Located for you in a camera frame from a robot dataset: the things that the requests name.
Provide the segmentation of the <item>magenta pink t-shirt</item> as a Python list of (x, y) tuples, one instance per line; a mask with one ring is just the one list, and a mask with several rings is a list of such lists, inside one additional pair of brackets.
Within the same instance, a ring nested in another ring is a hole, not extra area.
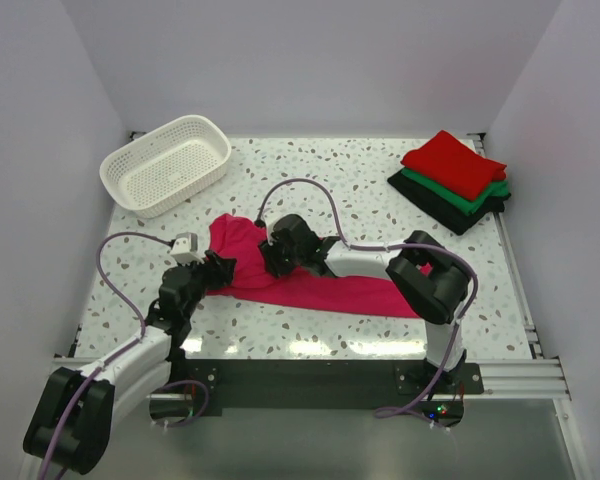
[(258, 249), (264, 230), (244, 217), (223, 214), (209, 227), (210, 248), (237, 261), (230, 286), (215, 295), (278, 306), (357, 315), (417, 318), (418, 314), (386, 279), (316, 277), (299, 268), (276, 278), (265, 270)]

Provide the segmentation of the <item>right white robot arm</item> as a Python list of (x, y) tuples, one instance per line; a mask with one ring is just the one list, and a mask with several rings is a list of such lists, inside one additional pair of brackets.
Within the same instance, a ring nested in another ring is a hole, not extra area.
[(478, 277), (461, 257), (415, 230), (395, 244), (352, 244), (342, 235), (320, 237), (297, 214), (266, 228), (258, 249), (265, 269), (284, 277), (302, 268), (318, 277), (388, 280), (426, 326), (428, 386), (449, 392), (466, 357), (461, 321), (478, 293)]

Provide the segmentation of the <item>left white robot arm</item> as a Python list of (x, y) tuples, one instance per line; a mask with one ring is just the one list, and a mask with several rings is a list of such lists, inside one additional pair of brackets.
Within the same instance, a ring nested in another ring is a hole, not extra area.
[(208, 250), (199, 261), (166, 270), (137, 333), (79, 369), (51, 373), (23, 440), (24, 451), (41, 460), (38, 478), (51, 465), (90, 472), (119, 420), (151, 393), (187, 384), (183, 345), (191, 317), (208, 292), (232, 283), (236, 264)]

